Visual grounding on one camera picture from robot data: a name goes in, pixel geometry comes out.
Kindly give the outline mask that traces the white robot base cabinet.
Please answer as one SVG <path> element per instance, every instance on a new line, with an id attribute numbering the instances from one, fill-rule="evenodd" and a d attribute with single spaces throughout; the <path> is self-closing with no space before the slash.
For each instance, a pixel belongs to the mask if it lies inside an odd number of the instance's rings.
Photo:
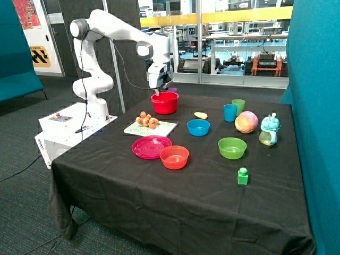
<path id="1" fill-rule="evenodd" d="M 50 169 L 54 159 L 116 119 L 113 115 L 104 121 L 90 118 L 84 103 L 75 103 L 40 118 L 42 132 L 35 136 L 35 141 L 46 167 Z"/>

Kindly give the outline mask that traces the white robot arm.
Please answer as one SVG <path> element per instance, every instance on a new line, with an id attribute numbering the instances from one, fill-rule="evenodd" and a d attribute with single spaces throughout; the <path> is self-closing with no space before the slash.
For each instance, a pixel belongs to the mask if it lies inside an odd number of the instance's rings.
<path id="1" fill-rule="evenodd" d="M 74 51 L 79 68 L 90 74 L 73 84 L 73 91 L 87 104 L 86 119 L 93 123 L 109 120 L 107 103 L 97 94 L 109 91 L 114 82 L 99 66 L 94 42 L 103 37 L 110 40 L 132 40 L 137 43 L 136 53 L 143 59 L 150 58 L 153 63 L 148 69 L 149 87 L 158 92 L 173 82 L 173 68 L 170 58 L 170 38 L 160 32 L 148 35 L 103 10 L 93 10 L 88 19 L 71 22 Z"/>

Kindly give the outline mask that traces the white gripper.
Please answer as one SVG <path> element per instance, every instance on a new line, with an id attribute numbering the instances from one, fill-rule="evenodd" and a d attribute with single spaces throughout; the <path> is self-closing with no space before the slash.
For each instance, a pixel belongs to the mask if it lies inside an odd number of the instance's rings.
<path id="1" fill-rule="evenodd" d="M 160 87 L 168 87 L 173 82 L 173 68 L 167 63 L 152 63 L 148 69 L 149 88 L 155 89 L 155 94 L 160 95 Z"/>

